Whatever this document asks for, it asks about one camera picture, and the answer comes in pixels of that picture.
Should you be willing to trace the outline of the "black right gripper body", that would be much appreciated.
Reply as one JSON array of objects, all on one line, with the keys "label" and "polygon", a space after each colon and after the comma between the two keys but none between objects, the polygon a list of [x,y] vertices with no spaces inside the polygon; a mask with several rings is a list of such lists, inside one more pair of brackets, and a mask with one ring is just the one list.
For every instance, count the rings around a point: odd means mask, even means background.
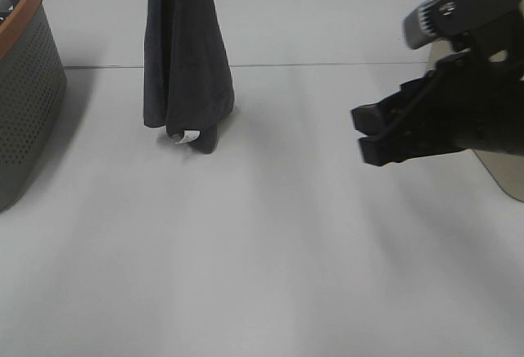
[{"label": "black right gripper body", "polygon": [[380,102],[381,163],[467,149],[523,153],[523,28],[440,32],[452,53]]}]

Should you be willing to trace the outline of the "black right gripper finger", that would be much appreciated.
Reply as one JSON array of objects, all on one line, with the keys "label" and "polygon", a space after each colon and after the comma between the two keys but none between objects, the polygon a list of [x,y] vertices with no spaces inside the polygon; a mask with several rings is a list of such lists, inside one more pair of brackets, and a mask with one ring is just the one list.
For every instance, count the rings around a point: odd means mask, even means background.
[{"label": "black right gripper finger", "polygon": [[361,156],[366,164],[384,166],[404,161],[403,153],[399,148],[388,142],[378,142],[370,137],[364,137],[360,138],[358,143]]},{"label": "black right gripper finger", "polygon": [[385,115],[378,103],[358,106],[350,114],[355,129],[363,134],[379,134],[387,127]]}]

